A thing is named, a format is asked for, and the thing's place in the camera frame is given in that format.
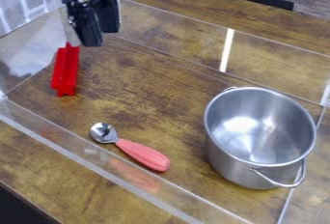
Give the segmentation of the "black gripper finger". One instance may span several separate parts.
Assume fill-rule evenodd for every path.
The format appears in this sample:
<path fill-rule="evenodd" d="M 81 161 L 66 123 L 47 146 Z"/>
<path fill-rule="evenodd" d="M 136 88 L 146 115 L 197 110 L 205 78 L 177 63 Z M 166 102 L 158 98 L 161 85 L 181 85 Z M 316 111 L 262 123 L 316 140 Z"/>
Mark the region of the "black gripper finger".
<path fill-rule="evenodd" d="M 74 5 L 67 7 L 69 22 L 83 46 L 102 46 L 103 38 L 97 14 L 91 7 Z"/>
<path fill-rule="evenodd" d="M 103 33 L 118 33 L 121 29 L 121 10 L 118 0 L 99 0 L 99 25 Z"/>

